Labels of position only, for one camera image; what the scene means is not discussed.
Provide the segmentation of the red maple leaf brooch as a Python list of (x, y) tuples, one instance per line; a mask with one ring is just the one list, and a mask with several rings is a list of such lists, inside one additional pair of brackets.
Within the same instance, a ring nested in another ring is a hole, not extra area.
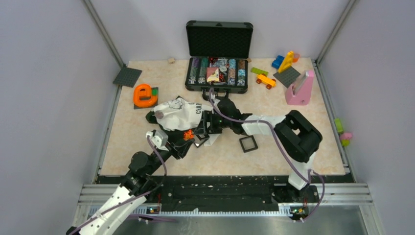
[(194, 134), (193, 134), (192, 130), (184, 131), (184, 134), (183, 134), (183, 140), (184, 141), (190, 141), (190, 140), (193, 140), (193, 139), (194, 139)]

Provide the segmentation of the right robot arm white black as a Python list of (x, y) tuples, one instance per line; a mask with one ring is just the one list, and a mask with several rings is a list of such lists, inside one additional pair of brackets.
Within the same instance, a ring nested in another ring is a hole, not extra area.
[(207, 111), (220, 129), (230, 128), (240, 135), (272, 136), (283, 157), (292, 169), (289, 175), (287, 196), (294, 202), (306, 195), (310, 182), (312, 162), (323, 140), (322, 134), (298, 110), (284, 116), (258, 116), (242, 113), (230, 99), (214, 100), (210, 105), (189, 103), (185, 117), (190, 127), (197, 127), (202, 113)]

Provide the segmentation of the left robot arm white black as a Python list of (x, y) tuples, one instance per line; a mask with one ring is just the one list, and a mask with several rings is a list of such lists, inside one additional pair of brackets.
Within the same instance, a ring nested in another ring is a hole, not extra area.
[(153, 130), (146, 133), (151, 154), (139, 151), (132, 156), (129, 171), (110, 198), (95, 214), (77, 227), (67, 230), (68, 235), (112, 235), (130, 214), (144, 202), (152, 202), (157, 190), (166, 179), (154, 181), (152, 174), (171, 157), (182, 158), (194, 143), (192, 130), (164, 132)]

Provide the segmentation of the white and green garment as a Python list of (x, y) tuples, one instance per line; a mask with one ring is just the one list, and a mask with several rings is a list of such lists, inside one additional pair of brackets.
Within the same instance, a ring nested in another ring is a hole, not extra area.
[[(157, 119), (154, 116), (155, 111), (162, 111), (164, 117)], [(160, 130), (167, 134), (167, 131), (193, 130), (201, 122), (203, 111), (213, 111), (213, 107), (198, 102), (190, 102), (179, 96), (155, 106), (146, 115), (146, 119), (149, 123), (157, 124)]]

